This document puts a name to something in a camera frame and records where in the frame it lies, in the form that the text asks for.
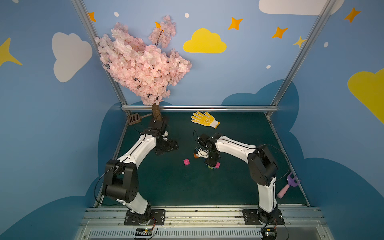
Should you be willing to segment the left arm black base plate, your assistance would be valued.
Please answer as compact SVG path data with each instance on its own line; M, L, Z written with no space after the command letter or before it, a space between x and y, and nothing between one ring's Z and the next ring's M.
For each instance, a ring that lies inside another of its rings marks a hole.
M126 212L124 225L125 226L149 226L155 224L156 226L163 226L165 223L166 210L155 209L146 211L140 215L130 210Z

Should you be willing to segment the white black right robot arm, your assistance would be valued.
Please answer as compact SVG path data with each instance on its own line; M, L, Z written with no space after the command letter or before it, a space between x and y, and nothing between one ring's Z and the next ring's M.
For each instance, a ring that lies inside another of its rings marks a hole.
M214 134L211 137L202 134L197 142L201 148L196 150L194 155L196 158L204 158L210 168L217 167L221 153L248 164L251 178L258 185L259 212L268 216L278 209L276 200L278 164L267 145L259 147L248 145L221 134Z

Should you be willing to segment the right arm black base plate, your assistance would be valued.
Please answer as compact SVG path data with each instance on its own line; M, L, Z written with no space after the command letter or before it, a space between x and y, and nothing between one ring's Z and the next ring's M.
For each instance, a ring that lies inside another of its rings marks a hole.
M276 208L271 213L262 209L243 209L242 214L246 225L284 225L282 212Z

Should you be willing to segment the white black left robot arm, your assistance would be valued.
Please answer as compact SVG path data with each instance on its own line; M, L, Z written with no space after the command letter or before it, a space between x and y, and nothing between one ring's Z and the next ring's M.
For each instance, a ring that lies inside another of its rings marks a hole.
M179 149L178 142L169 138L169 119L151 120L149 127L141 132L138 141L121 157L106 164L102 193L137 215L146 215L150 203L139 193L138 168L148 153L157 156Z

